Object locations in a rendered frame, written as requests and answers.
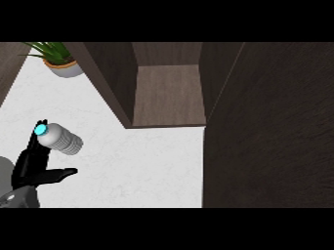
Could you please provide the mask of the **dark brown cabinet door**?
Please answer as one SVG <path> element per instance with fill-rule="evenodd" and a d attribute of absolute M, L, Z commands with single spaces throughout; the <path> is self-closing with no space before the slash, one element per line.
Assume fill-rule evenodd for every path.
<path fill-rule="evenodd" d="M 206 207 L 334 208 L 334 42 L 242 45 L 203 160 Z"/>

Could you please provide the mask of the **open brown wooden cabinet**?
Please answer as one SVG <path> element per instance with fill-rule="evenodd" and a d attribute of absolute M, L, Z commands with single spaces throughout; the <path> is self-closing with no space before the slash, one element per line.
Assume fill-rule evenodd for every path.
<path fill-rule="evenodd" d="M 68 42 L 128 129 L 208 124 L 240 42 Z"/>

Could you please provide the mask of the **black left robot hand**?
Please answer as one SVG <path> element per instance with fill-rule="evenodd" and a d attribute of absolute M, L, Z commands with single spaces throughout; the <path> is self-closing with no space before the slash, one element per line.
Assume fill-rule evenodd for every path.
<path fill-rule="evenodd" d="M 50 123 L 47 123 L 47 120 L 38 120 L 35 127 L 40 124 Z M 60 183 L 66 177 L 78 173 L 77 168 L 47 168 L 49 155 L 52 151 L 52 148 L 38 143 L 37 135 L 32 132 L 30 144 L 21 153 L 12 174 L 13 189 L 25 186 L 37 188 L 40 185 Z"/>

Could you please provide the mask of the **green potted plant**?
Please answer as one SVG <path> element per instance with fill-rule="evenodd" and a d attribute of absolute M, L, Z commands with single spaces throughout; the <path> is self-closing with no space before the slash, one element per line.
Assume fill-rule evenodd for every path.
<path fill-rule="evenodd" d="M 72 78 L 84 73 L 78 61 L 75 60 L 62 42 L 25 42 L 38 55 L 28 56 L 41 58 L 50 71 L 62 78 Z"/>

